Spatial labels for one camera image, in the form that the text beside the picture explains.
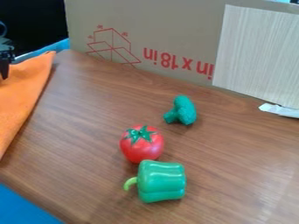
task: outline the wood grain surface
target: wood grain surface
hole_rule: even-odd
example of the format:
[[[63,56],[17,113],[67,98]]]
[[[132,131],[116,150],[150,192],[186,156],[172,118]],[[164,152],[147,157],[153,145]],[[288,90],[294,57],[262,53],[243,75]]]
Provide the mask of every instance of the wood grain surface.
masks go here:
[[[198,109],[190,127],[163,121],[178,94]],[[261,103],[61,52],[0,178],[67,223],[298,223],[299,122]],[[160,161],[185,166],[183,199],[143,204],[135,187],[122,190],[137,166],[118,143],[136,123],[163,133]]]
[[[299,15],[226,6],[212,84],[299,109]]]

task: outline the green broccoli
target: green broccoli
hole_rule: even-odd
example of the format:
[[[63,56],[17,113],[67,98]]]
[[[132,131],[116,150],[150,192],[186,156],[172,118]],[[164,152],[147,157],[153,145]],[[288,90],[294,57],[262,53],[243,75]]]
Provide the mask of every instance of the green broccoli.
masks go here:
[[[196,121],[196,108],[187,96],[178,95],[173,104],[174,107],[163,116],[167,123],[181,122],[189,125]]]

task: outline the orange cloth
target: orange cloth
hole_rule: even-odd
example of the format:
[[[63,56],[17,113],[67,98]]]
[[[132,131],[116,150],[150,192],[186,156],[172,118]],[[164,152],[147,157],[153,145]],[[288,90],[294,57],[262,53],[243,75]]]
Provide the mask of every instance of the orange cloth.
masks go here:
[[[0,78],[0,159],[31,113],[49,77],[54,56],[55,52],[47,52],[10,65],[8,79]]]

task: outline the cardboard box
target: cardboard box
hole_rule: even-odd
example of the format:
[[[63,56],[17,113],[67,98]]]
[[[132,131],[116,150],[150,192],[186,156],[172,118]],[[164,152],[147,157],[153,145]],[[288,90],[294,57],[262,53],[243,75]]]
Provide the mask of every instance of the cardboard box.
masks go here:
[[[211,85],[226,4],[298,11],[263,0],[66,0],[71,48]]]

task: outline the toy tomato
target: toy tomato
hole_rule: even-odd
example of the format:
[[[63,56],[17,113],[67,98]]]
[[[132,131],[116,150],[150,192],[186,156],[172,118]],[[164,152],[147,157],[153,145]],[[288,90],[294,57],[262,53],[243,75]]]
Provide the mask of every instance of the toy tomato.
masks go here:
[[[126,158],[139,164],[144,159],[157,159],[163,151],[163,136],[151,126],[136,125],[122,134],[120,147]]]

